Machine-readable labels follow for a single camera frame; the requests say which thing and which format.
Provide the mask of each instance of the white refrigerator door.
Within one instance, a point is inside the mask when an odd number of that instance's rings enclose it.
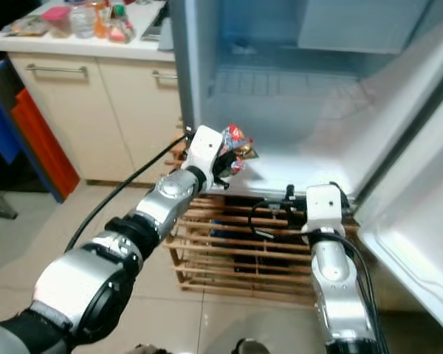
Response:
[[[364,244],[443,326],[443,101],[356,218]]]

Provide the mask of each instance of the white floor tile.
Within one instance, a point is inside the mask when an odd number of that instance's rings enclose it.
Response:
[[[30,306],[32,292],[0,288],[0,321],[9,319]]]
[[[15,220],[0,218],[0,273],[30,251],[43,225],[58,208],[50,194],[7,192],[4,199],[18,212]],[[0,285],[13,285],[8,279]]]
[[[251,305],[251,306],[261,306],[266,308],[301,308],[301,309],[313,308],[313,303],[312,306],[308,306],[305,304],[297,304],[294,302],[257,299],[246,296],[211,294],[208,292],[205,292],[204,294],[204,302],[218,302],[222,304],[234,304],[234,305]]]
[[[21,193],[25,208],[10,199],[20,215],[0,225],[0,286],[32,289],[41,272],[62,254],[81,221],[110,190],[81,184],[61,205],[50,195],[36,193]],[[41,198],[46,203],[38,203]],[[83,239],[95,234],[99,217]]]
[[[263,308],[204,302],[199,354],[230,353],[253,338],[273,353],[324,353],[313,309]]]
[[[180,289],[172,266],[169,250],[158,247],[143,266],[134,287],[134,294],[156,299],[202,301],[202,292]]]
[[[201,302],[133,298],[109,337],[73,353],[123,354],[141,343],[196,354],[201,311]]]

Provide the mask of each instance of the countertop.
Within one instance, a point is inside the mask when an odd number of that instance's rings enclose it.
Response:
[[[53,6],[62,5],[61,0],[52,0],[31,12],[40,15]],[[158,43],[141,41],[140,37],[164,6],[163,1],[150,4],[130,4],[127,6],[128,17],[133,24],[136,36],[128,44],[119,44],[106,38],[81,39],[71,35],[68,38],[53,38],[50,33],[42,37],[6,37],[0,32],[0,52],[33,52],[65,55],[85,55],[105,58],[125,58],[139,60],[174,61],[172,52],[160,52]]]

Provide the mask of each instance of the wooden slat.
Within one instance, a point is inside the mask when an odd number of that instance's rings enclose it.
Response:
[[[181,264],[181,260],[179,259],[179,255],[177,254],[177,251],[175,249],[170,249],[169,254],[171,255],[172,262],[175,266]],[[179,282],[184,282],[184,274],[182,272],[177,271],[176,277]]]
[[[176,166],[176,167],[180,167],[182,166],[184,162],[180,161],[180,160],[176,160],[176,161],[164,161],[164,164],[166,166]]]
[[[270,247],[277,249],[288,249],[292,251],[304,251],[310,253],[310,248],[308,246],[303,245],[293,245],[291,243],[274,243],[268,241],[251,241],[251,240],[233,240],[230,238],[220,238],[220,237],[211,237],[211,236],[200,236],[196,234],[190,235],[180,235],[176,236],[177,238],[189,241],[199,241],[206,243],[223,243],[225,245],[234,245],[234,246],[253,246],[253,247]]]
[[[224,196],[223,195],[206,194],[206,195],[203,195],[202,197],[194,198],[192,201],[196,202],[196,203],[203,203],[203,204],[215,204],[215,205],[223,204],[224,205]]]
[[[247,234],[251,233],[251,229],[247,226],[232,226],[232,225],[222,225],[220,223],[211,223],[203,221],[186,221],[179,220],[178,224],[180,226],[186,226],[188,228],[194,228],[199,230],[223,230],[223,231],[234,231],[234,232],[245,232]],[[298,235],[300,230],[288,230],[288,229],[269,229],[264,227],[257,228],[259,231],[269,232],[277,236],[283,235]]]
[[[200,216],[199,217],[195,217],[194,216],[194,218],[216,220],[216,221],[224,221],[224,222],[232,222],[232,223],[247,223],[247,218],[243,217],[243,216],[239,217],[239,216],[227,216],[227,215],[211,215],[211,216],[206,216],[206,217],[200,217]],[[253,222],[254,226],[264,225],[264,226],[283,226],[283,227],[287,227],[287,221],[279,220],[279,219],[275,220],[275,219],[253,218],[252,222]],[[196,223],[196,221],[181,220],[179,225],[204,228],[204,225],[202,225],[202,223]],[[221,225],[221,226],[226,226],[226,227],[219,228],[217,225],[219,225],[219,224],[206,223],[205,227],[212,228],[212,229],[227,230],[227,231],[239,231],[239,232],[251,233],[251,229],[249,227],[247,227],[247,226]],[[345,228],[345,231],[347,233],[352,233],[352,234],[356,234],[356,232],[358,230],[358,226],[355,226],[355,225],[344,225],[344,228]],[[263,228],[256,228],[256,229],[259,229],[259,231],[266,231],[266,229],[263,229]],[[270,229],[268,232],[275,233],[275,234],[278,234],[278,235],[296,235],[296,234],[299,233],[299,230]]]
[[[192,208],[203,208],[203,209],[214,209],[221,210],[225,212],[251,212],[253,209],[251,206],[236,206],[236,205],[222,205],[222,204],[212,204],[212,203],[200,203],[200,202],[192,202],[190,203],[190,207]],[[256,213],[269,213],[269,214],[280,214],[285,215],[286,211],[283,209],[269,209],[269,208],[257,208]],[[295,215],[302,216],[303,212],[294,212]]]
[[[239,268],[249,268],[249,269],[262,269],[267,271],[285,271],[292,273],[302,273],[302,274],[311,274],[312,269],[310,266],[301,266],[301,265],[292,265],[290,267],[278,267],[275,265],[264,265],[264,264],[249,264],[249,263],[237,263],[223,260],[213,260],[213,259],[200,259],[195,258],[191,260],[183,260],[182,263],[188,264],[202,264],[206,266],[219,266],[219,267],[239,267]]]
[[[178,242],[165,242],[164,246],[168,249],[185,249],[188,251],[197,251],[197,252],[208,252],[215,254],[238,254],[245,256],[259,256],[259,257],[268,257],[268,258],[278,258],[281,260],[307,260],[310,261],[312,258],[307,254],[288,254],[288,253],[279,253],[272,251],[252,251],[249,249],[223,249],[220,247],[212,247],[212,246],[196,246],[196,245],[187,245],[181,244]]]
[[[230,280],[230,279],[218,279],[218,278],[206,278],[206,277],[193,277],[190,279],[191,282],[200,282],[205,285],[217,285],[217,286],[227,286],[233,285],[236,287],[242,287],[247,289],[257,289],[257,290],[267,290],[271,289],[274,291],[284,292],[285,294],[304,294],[304,295],[315,295],[313,288],[310,285],[279,285],[272,283],[262,283],[262,282],[247,282],[246,280]]]

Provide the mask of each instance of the tile floor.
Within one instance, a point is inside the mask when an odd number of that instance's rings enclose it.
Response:
[[[64,249],[85,215],[110,187],[79,185],[66,203],[47,194],[7,192],[20,213],[0,219],[0,320],[30,303],[35,281]],[[112,216],[124,215],[145,194],[128,188],[96,217],[83,235],[95,235]],[[382,319],[391,354],[443,353],[443,330],[429,316]],[[119,354],[152,343],[174,354],[228,354],[239,338],[253,337],[273,354],[324,353],[312,309],[257,299],[182,292],[171,260],[157,249],[137,280],[119,327],[105,340],[75,353]]]

